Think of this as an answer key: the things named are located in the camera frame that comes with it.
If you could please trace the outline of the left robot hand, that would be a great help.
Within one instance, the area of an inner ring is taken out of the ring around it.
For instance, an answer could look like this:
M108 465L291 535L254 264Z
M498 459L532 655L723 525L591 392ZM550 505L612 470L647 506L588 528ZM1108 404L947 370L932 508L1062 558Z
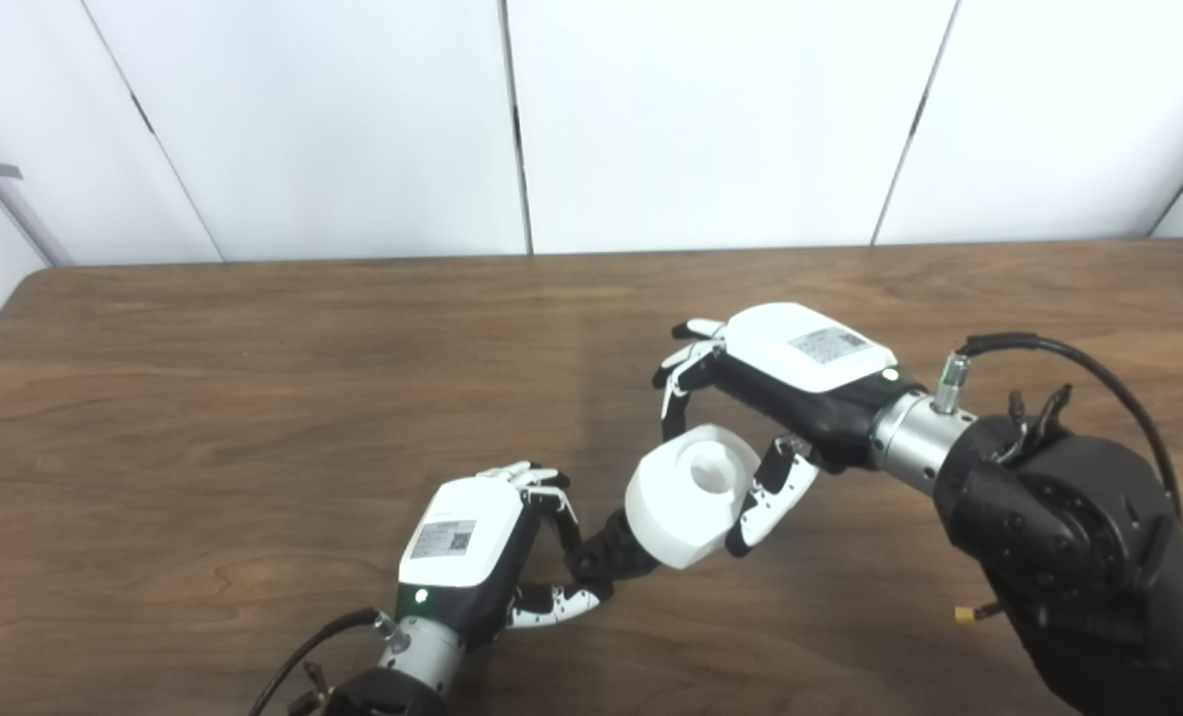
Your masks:
M442 483L397 566L397 623L437 623L472 653L508 628L547 628L608 602L609 580L522 580L542 525L565 553L582 546L570 483L526 459Z

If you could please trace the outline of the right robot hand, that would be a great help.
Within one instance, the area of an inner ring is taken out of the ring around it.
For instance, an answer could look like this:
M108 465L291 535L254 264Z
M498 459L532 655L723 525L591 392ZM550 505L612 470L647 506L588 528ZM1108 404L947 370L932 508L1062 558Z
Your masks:
M925 386L901 370L887 346L799 303L746 308L728 320L674 325L683 348L652 376L661 391L661 434L683 436L690 398L710 389L781 428L765 450L725 547L746 556L799 502L819 472L875 466L875 427Z

